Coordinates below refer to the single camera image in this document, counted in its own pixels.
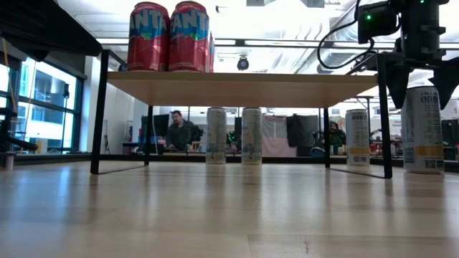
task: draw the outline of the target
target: wooden shelf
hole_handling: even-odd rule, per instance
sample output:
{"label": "wooden shelf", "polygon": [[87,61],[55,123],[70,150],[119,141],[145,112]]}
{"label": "wooden shelf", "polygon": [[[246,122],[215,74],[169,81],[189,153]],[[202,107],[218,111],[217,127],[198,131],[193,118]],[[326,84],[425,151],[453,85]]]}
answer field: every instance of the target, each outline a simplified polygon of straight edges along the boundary
{"label": "wooden shelf", "polygon": [[377,85],[375,76],[109,72],[147,105],[327,108]]}

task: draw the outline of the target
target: white can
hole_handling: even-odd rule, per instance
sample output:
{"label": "white can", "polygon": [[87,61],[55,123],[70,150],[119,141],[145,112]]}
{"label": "white can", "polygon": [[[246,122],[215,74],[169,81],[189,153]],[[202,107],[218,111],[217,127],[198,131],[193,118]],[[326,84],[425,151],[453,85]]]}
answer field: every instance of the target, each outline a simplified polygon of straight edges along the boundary
{"label": "white can", "polygon": [[242,110],[242,164],[261,164],[261,120],[260,108],[246,107]]}
{"label": "white can", "polygon": [[348,165],[369,166],[370,140],[366,110],[347,110],[346,147]]}
{"label": "white can", "polygon": [[207,109],[206,163],[225,164],[227,146],[227,113],[222,107]]}
{"label": "white can", "polygon": [[413,173],[443,171],[440,103],[435,87],[407,90],[402,108],[404,169]]}

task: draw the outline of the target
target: camera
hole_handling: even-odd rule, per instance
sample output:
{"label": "camera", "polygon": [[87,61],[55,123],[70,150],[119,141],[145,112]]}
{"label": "camera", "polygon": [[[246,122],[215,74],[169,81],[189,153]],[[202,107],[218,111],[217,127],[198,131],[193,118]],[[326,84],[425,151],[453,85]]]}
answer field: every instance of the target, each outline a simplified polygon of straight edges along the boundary
{"label": "camera", "polygon": [[237,62],[237,69],[239,71],[247,70],[249,69],[249,60],[247,60],[247,57],[240,57],[239,61]]}

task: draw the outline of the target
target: aluminum can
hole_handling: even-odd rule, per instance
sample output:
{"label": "aluminum can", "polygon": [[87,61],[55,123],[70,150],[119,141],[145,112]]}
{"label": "aluminum can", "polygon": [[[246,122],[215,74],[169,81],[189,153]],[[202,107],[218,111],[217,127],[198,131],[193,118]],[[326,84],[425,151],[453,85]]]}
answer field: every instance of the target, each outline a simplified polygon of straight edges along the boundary
{"label": "aluminum can", "polygon": [[209,60],[209,16],[194,1],[176,5],[171,16],[170,72],[206,72]]}
{"label": "aluminum can", "polygon": [[412,173],[441,173],[443,138],[440,103],[435,87],[407,89],[402,108],[404,169]]}
{"label": "aluminum can", "polygon": [[348,165],[369,166],[368,114],[364,109],[346,112],[346,149]]}
{"label": "aluminum can", "polygon": [[227,113],[222,107],[207,110],[206,163],[225,164],[227,146]]}
{"label": "aluminum can", "polygon": [[242,164],[262,163],[262,113],[260,108],[242,110]]}
{"label": "aluminum can", "polygon": [[169,25],[166,8],[152,2],[136,4],[129,26],[128,71],[166,71]]}

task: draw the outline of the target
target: wooden floor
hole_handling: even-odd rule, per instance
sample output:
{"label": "wooden floor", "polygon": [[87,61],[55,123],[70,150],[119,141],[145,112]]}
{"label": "wooden floor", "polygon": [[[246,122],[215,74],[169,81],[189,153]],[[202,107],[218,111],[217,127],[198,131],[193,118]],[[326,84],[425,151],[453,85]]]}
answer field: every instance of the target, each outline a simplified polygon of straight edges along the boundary
{"label": "wooden floor", "polygon": [[[102,169],[139,165],[104,162]],[[0,172],[0,257],[459,257],[459,174],[89,163]]]}

